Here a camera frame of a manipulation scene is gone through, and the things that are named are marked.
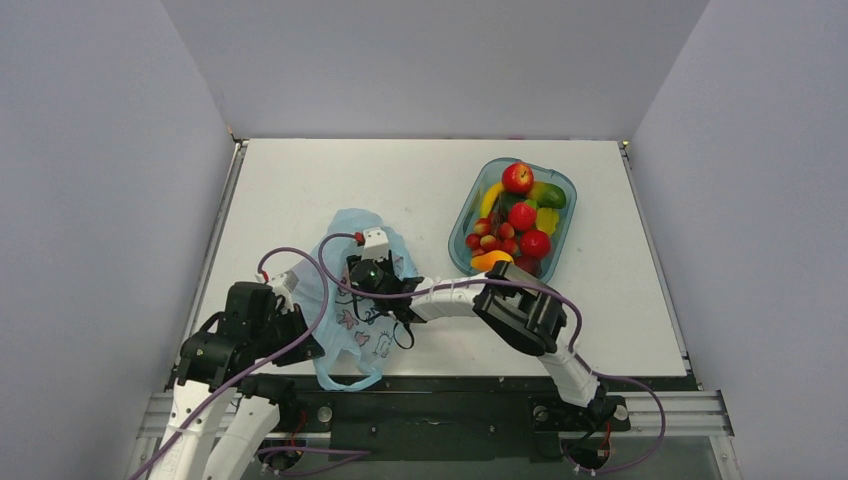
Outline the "red fake apple from bag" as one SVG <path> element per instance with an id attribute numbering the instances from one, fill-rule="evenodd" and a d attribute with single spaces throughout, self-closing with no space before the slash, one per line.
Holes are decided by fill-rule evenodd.
<path id="1" fill-rule="evenodd" d="M 524 195 L 535 183 L 534 172 L 527 163 L 517 161 L 503 170 L 501 183 L 506 192 Z"/>

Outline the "orange yellow fake fruit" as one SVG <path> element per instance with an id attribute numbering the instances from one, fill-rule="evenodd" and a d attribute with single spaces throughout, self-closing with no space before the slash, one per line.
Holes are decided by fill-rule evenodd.
<path id="1" fill-rule="evenodd" d="M 476 271 L 488 272 L 491 271 L 498 262 L 513 263 L 514 258 L 512 255 L 504 251 L 492 250 L 481 255 L 474 256 L 470 260 L 470 267 Z"/>

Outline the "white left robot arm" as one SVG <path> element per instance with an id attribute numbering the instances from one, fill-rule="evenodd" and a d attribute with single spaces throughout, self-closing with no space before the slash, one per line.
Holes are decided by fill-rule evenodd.
<path id="1" fill-rule="evenodd" d="M 303 419 L 292 379 L 260 372 L 323 356 L 296 280 L 237 282 L 182 344 L 159 449 L 136 479 L 238 479 L 272 430 Z"/>

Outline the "light blue plastic bag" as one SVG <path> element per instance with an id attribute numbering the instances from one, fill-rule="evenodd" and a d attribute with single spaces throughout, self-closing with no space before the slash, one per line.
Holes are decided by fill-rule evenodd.
<path id="1" fill-rule="evenodd" d="M 381 228 L 387 234 L 394 262 L 394 273 L 399 278 L 418 276 L 404 239 L 383 219 L 368 210 L 342 209 L 337 211 L 327 234 L 355 233 L 370 228 Z M 358 254 L 352 240 L 335 239 L 325 246 L 323 259 L 329 272 L 341 283 L 347 283 L 347 257 Z M 289 270 L 298 283 L 292 294 L 294 303 L 301 307 L 307 326 L 314 323 L 324 291 L 317 269 L 308 260 L 301 260 Z M 313 361 L 319 385 L 329 391 L 360 391 L 379 381 L 384 367 L 397 347 L 396 321 L 378 313 L 375 301 L 359 295 L 353 296 L 332 281 L 328 283 L 329 304 L 313 337 L 324 350 L 324 355 Z M 338 360 L 352 360 L 353 366 L 364 378 L 353 383 L 339 383 L 331 377 Z"/>

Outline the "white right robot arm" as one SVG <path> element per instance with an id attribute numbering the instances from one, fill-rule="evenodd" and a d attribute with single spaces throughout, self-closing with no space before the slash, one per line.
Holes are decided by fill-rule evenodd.
<path id="1" fill-rule="evenodd" d="M 400 278 L 388 259 L 351 255 L 347 267 L 352 292 L 403 324 L 477 317 L 512 349 L 537 358 L 572 424 L 588 427 L 603 415 L 598 377 L 577 359 L 574 343 L 559 338 L 565 301 L 513 263 L 500 260 L 487 272 L 441 281 Z"/>

